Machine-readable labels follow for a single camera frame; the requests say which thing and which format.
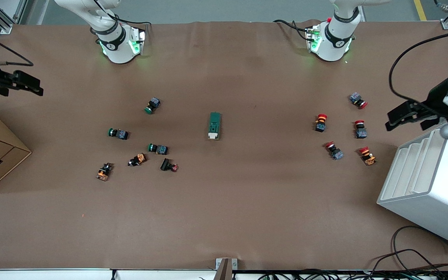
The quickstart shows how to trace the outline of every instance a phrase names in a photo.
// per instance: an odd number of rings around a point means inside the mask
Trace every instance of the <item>cable connector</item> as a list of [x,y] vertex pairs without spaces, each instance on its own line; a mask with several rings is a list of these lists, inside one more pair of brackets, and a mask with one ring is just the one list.
[[443,12],[448,13],[448,5],[447,4],[442,4],[442,3],[438,2],[437,7],[439,9],[441,9]]

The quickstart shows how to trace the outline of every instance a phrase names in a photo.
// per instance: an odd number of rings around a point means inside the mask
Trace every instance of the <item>white drawer unit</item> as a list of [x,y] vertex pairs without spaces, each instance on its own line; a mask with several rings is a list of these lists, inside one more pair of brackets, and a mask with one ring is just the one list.
[[448,240],[448,140],[439,129],[397,149],[377,203]]

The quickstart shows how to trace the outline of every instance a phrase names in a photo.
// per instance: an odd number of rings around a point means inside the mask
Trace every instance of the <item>table surface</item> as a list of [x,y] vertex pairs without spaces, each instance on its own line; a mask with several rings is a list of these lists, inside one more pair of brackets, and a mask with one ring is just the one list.
[[[20,69],[45,93],[0,97],[0,119],[33,151],[0,182],[0,268],[204,269],[217,257],[237,257],[240,269],[371,268],[410,224],[376,200],[396,148],[422,133],[385,130],[403,102],[388,71],[408,46],[443,33],[438,22],[361,23],[349,53],[328,63],[275,23],[153,25],[146,57],[114,65],[87,26],[15,26],[0,40],[35,63]],[[17,60],[1,48],[0,59]],[[409,53],[394,77],[423,100],[447,76],[445,38]],[[364,110],[348,101],[355,91]],[[162,105],[146,115],[153,96]],[[218,142],[206,137],[214,111]],[[324,133],[313,131],[320,113]],[[330,141],[342,160],[323,147]],[[176,173],[159,170],[151,142],[169,147]],[[364,165],[364,146],[377,164]],[[140,152],[148,161],[128,167]],[[103,182],[106,162],[114,171]],[[403,232],[398,248],[409,247],[448,263],[427,234]],[[379,268],[399,269],[393,259]]]

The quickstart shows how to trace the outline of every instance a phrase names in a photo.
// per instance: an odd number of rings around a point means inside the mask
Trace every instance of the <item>yellow line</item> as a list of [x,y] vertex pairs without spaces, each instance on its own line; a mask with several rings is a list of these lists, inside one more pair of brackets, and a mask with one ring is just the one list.
[[414,6],[416,6],[416,10],[418,11],[418,16],[420,21],[426,21],[425,11],[423,10],[423,6],[421,5],[420,0],[414,0]]

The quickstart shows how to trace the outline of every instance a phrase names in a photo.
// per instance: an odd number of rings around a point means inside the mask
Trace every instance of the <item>green block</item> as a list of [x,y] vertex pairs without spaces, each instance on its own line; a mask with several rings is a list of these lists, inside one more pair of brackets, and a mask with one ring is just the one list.
[[221,129],[221,114],[218,112],[210,113],[210,123],[208,124],[208,138],[219,140]]

